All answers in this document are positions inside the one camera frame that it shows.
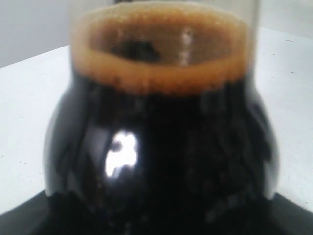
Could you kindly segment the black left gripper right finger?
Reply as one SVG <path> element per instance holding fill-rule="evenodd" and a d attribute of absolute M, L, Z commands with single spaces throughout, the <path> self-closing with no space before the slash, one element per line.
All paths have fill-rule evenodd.
<path fill-rule="evenodd" d="M 266 234 L 313 235 L 313 213 L 276 194 L 266 223 Z"/>

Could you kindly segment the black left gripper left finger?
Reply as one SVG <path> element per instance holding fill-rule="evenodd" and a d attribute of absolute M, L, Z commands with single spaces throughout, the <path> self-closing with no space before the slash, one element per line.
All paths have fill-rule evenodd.
<path fill-rule="evenodd" d="M 53 218 L 44 192 L 0 216 L 2 235 L 51 235 Z"/>

